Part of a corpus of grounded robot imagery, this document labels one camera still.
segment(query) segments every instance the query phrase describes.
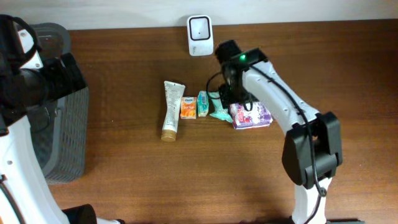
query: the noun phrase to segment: wooden table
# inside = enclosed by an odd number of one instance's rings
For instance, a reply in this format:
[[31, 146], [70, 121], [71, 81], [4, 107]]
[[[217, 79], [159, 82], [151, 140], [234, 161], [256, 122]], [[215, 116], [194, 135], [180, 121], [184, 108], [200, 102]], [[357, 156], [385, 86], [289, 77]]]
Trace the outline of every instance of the wooden table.
[[[220, 69], [191, 57], [185, 27], [71, 31], [90, 86], [86, 170], [51, 186], [61, 208], [84, 203], [128, 223], [238, 223], [289, 217], [294, 185], [282, 167], [284, 135], [236, 131], [211, 117], [180, 120], [160, 140], [165, 80], [197, 96]], [[279, 75], [342, 125], [344, 163], [326, 216], [398, 222], [398, 20], [216, 26], [215, 43], [261, 46]]]

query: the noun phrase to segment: orange packet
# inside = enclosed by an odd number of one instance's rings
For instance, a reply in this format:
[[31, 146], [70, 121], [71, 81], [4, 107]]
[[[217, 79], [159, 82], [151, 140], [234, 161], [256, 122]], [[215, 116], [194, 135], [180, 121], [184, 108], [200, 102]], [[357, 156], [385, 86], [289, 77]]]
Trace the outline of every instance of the orange packet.
[[181, 98], [181, 119], [197, 118], [197, 98], [183, 97]]

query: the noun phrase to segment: teal package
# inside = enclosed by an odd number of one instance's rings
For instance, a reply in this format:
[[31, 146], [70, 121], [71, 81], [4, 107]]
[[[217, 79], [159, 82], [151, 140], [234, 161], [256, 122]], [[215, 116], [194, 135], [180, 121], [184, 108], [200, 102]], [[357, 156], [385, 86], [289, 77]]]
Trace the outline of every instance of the teal package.
[[218, 98], [218, 99], [211, 99], [214, 105], [214, 113], [211, 113], [210, 116], [214, 118], [218, 118], [223, 121], [228, 121], [232, 123], [232, 117], [228, 113], [228, 109], [224, 109], [223, 105], [221, 104], [220, 94], [218, 92], [209, 93], [210, 98]]
[[198, 116], [206, 116], [209, 112], [209, 99], [206, 91], [200, 91], [198, 95]]

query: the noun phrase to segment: pink and white package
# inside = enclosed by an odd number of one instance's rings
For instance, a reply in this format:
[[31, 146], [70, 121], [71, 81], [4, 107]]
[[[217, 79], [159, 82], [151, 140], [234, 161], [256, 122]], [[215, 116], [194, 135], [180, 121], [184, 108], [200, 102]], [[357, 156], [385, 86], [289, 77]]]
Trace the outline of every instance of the pink and white package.
[[[246, 108], [250, 109], [250, 103], [246, 104]], [[261, 102], [254, 102], [251, 111], [246, 111], [243, 105], [234, 103], [229, 106], [229, 111], [234, 129], [237, 130], [268, 127], [272, 122], [271, 113]]]

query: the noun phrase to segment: white background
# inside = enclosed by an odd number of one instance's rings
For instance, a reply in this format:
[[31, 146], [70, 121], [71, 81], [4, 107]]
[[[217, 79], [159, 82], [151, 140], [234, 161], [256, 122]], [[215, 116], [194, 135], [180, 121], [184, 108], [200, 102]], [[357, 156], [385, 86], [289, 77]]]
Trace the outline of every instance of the white background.
[[398, 0], [0, 0], [0, 13], [67, 29], [185, 26], [206, 14], [213, 25], [398, 18]]

